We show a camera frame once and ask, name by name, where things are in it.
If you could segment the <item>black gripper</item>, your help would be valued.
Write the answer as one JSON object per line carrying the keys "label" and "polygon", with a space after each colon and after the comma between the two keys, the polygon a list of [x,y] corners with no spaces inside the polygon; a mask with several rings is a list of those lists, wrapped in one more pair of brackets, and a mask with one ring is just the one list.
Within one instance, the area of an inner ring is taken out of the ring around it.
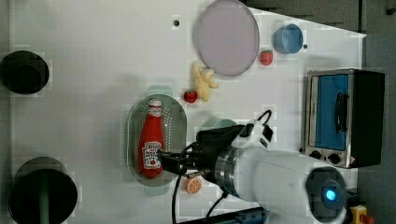
{"label": "black gripper", "polygon": [[234,125],[198,132],[196,141],[181,153],[160,151],[158,158],[163,169],[175,175],[185,175],[188,170],[197,170],[209,182],[216,182],[215,168],[219,155],[228,149],[244,125]]}

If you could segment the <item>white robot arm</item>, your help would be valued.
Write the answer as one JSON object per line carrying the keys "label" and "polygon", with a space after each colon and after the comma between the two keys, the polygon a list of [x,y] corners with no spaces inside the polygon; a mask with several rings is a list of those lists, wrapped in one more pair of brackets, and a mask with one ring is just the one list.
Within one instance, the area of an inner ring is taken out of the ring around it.
{"label": "white robot arm", "polygon": [[298,152],[271,149],[263,136],[238,144],[245,129],[200,131],[181,151],[159,155],[163,169],[201,176],[229,195],[301,224],[330,224],[344,216],[346,183],[337,169]]}

